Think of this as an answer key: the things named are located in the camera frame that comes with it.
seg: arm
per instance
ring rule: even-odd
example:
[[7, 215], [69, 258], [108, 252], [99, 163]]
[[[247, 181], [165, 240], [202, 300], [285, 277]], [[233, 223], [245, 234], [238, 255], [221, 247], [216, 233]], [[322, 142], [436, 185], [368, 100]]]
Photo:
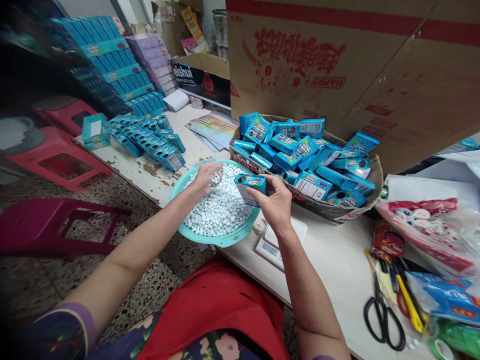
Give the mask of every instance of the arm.
[[93, 273], [62, 301], [85, 306], [99, 339], [127, 295], [167, 246], [182, 221], [204, 196], [222, 162], [203, 165], [195, 180], [164, 209], [145, 221], [113, 250]]
[[326, 355], [336, 360], [350, 360], [329, 294], [292, 227], [292, 194], [278, 176], [264, 176], [273, 187], [274, 194], [268, 197], [252, 188], [246, 191], [260, 204], [278, 239], [302, 358], [314, 359]]

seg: teal plastic bowl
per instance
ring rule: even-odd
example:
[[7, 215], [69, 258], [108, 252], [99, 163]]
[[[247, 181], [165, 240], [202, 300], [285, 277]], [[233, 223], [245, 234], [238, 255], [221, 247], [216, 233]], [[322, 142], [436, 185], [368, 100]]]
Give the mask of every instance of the teal plastic bowl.
[[[204, 161], [200, 161], [200, 162], [197, 162], [195, 165], [193, 165], [190, 169], [188, 169], [188, 171], [178, 179], [175, 186], [173, 187], [173, 190], [171, 191], [169, 202], [172, 201], [172, 199], [176, 197], [178, 194], [180, 194], [180, 192], [184, 189], [185, 185], [187, 185], [187, 183], [190, 181], [190, 175], [195, 174], [199, 170], [200, 166], [205, 164], [210, 164], [210, 163], [222, 163], [222, 162], [225, 163], [226, 165], [229, 165], [229, 164], [235, 165], [236, 167], [240, 168], [245, 174], [253, 174], [248, 167], [243, 166], [242, 164], [239, 164], [238, 162], [233, 160], [222, 160], [222, 159], [211, 158]], [[252, 226], [254, 224], [254, 221], [257, 219], [257, 216], [259, 215], [259, 213], [260, 213], [260, 209], [258, 207], [253, 206], [251, 215], [248, 218], [248, 220], [237, 230], [232, 231], [231, 233], [225, 236], [212, 237], [212, 236], [197, 235], [192, 230], [190, 230], [187, 226], [185, 226], [184, 223], [180, 225], [180, 227], [178, 228], [178, 231], [184, 237], [192, 240], [193, 242], [200, 243], [200, 244], [212, 244], [220, 248], [226, 248], [238, 243], [240, 240], [243, 240], [248, 234], [250, 234], [250, 232], [252, 231]]]

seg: digital scale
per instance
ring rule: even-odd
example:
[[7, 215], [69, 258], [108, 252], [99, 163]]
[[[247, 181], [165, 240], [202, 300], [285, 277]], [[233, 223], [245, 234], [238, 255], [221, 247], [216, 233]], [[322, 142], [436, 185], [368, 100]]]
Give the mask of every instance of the digital scale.
[[[295, 229], [295, 232], [300, 239], [300, 243], [303, 243], [305, 235], [307, 235], [307, 224], [291, 217], [291, 225]], [[255, 252], [285, 272], [282, 255], [280, 254], [279, 242], [269, 224], [261, 234], [260, 239], [255, 246]]]

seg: person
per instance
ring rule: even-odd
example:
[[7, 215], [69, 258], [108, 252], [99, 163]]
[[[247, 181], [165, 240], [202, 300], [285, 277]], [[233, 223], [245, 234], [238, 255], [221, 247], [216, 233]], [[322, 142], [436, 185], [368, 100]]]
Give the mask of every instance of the person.
[[[23, 333], [30, 359], [288, 359], [283, 305], [254, 280], [214, 255], [176, 289], [161, 310], [119, 339], [96, 348], [132, 288], [187, 214], [211, 188], [223, 163], [203, 165], [164, 209], [129, 234], [56, 308]], [[278, 239], [302, 359], [350, 354], [329, 295], [292, 227], [292, 195], [264, 175], [271, 196], [248, 188]]]

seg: red plastic stool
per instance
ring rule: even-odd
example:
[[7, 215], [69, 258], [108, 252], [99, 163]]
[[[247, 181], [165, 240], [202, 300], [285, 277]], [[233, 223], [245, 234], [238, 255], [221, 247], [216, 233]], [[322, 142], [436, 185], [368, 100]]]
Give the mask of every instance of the red plastic stool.
[[[91, 211], [114, 214], [103, 241], [92, 242], [65, 237], [73, 222], [88, 220], [94, 215]], [[130, 209], [63, 197], [21, 201], [7, 208], [0, 216], [0, 254], [33, 258], [107, 255], [115, 249], [115, 245], [110, 245], [109, 241], [119, 216], [131, 214]], [[60, 232], [67, 219], [68, 223]]]
[[[45, 136], [45, 140], [39, 146], [16, 155], [7, 155], [6, 158], [12, 163], [30, 170], [31, 172], [38, 174], [41, 177], [50, 180], [51, 182], [57, 183], [58, 185], [61, 185], [64, 188], [73, 191], [74, 193], [83, 192], [85, 189], [79, 187], [79, 184], [94, 177], [95, 175], [104, 173], [111, 176], [113, 174], [112, 170], [110, 170], [102, 162], [97, 160], [93, 155], [89, 154], [88, 151], [75, 144], [72, 140], [72, 137], [67, 133], [57, 129], [56, 127], [44, 127], [40, 129], [40, 131]], [[67, 180], [58, 173], [50, 171], [40, 165], [42, 161], [59, 154], [70, 155], [71, 157], [91, 166], [93, 169], [71, 180]]]
[[52, 126], [59, 124], [74, 137], [82, 134], [84, 118], [97, 114], [90, 106], [70, 96], [51, 96], [32, 106]]

